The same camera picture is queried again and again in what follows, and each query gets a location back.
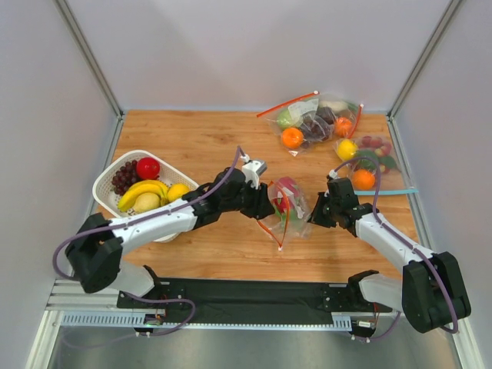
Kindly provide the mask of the red dragon fruit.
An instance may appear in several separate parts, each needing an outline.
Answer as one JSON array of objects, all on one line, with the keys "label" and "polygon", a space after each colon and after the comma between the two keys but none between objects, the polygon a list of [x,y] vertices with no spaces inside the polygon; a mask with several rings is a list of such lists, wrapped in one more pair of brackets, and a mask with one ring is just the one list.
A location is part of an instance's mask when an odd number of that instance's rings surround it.
[{"label": "red dragon fruit", "polygon": [[281,219],[301,220],[305,211],[301,204],[301,188],[291,177],[279,178],[273,184],[273,205],[275,214]]}]

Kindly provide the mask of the red fake apple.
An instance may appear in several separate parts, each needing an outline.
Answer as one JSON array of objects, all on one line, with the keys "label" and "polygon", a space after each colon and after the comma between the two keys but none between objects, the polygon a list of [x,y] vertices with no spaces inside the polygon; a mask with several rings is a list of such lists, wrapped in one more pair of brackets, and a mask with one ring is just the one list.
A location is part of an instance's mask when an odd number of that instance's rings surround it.
[{"label": "red fake apple", "polygon": [[154,158],[142,158],[136,164],[137,175],[142,180],[155,180],[159,176],[160,170],[160,164]]}]

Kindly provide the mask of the yellow fake pear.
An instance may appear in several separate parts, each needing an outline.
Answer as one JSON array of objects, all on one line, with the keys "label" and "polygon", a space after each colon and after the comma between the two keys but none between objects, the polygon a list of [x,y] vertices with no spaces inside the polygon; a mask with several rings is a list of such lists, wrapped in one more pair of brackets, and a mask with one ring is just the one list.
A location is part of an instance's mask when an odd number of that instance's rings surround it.
[{"label": "yellow fake pear", "polygon": [[191,189],[186,185],[182,183],[176,183],[173,184],[169,189],[167,193],[167,199],[170,203],[178,200],[181,198],[184,194],[187,194]]}]

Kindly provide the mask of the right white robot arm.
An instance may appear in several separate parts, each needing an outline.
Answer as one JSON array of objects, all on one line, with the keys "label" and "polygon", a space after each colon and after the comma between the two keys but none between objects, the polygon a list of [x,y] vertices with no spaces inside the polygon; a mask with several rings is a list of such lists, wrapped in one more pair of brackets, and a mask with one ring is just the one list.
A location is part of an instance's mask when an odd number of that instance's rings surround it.
[{"label": "right white robot arm", "polygon": [[448,251],[436,253],[397,230],[370,203],[362,204],[347,178],[328,178],[309,220],[325,228],[340,227],[368,243],[401,273],[396,280],[377,271],[350,278],[363,301],[403,313],[420,333],[437,328],[457,330],[471,314],[470,300],[458,260]]}]

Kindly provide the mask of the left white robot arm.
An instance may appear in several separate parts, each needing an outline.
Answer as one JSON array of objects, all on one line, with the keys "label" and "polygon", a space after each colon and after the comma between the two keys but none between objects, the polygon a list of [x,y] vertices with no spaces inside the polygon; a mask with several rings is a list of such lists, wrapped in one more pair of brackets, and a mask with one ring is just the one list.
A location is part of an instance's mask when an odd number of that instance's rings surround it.
[{"label": "left white robot arm", "polygon": [[85,293],[114,288],[142,298],[156,289],[158,278],[148,266],[125,264],[125,254],[159,238],[203,228],[232,211],[256,221],[279,219],[286,231],[305,226],[311,215],[294,197],[293,187],[256,182],[237,168],[226,168],[212,183],[162,208],[126,218],[89,216],[65,256]]}]

